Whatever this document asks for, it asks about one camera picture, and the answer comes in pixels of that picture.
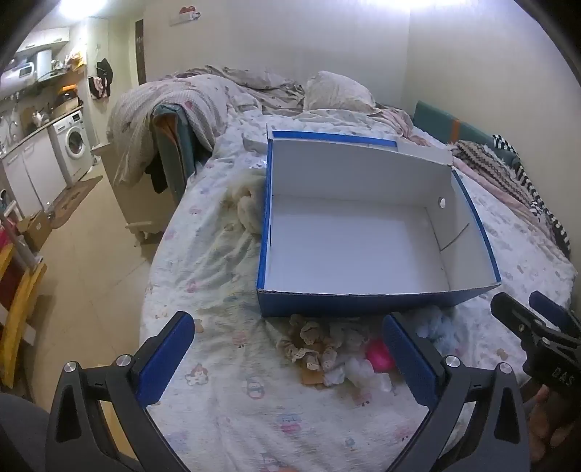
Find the person's right hand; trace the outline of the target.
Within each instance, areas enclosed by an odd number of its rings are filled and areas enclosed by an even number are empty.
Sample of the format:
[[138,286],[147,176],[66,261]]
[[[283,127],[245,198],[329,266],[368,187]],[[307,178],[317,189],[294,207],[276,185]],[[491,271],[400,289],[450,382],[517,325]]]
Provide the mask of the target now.
[[531,399],[528,438],[531,463],[560,447],[580,422],[580,407],[544,384]]

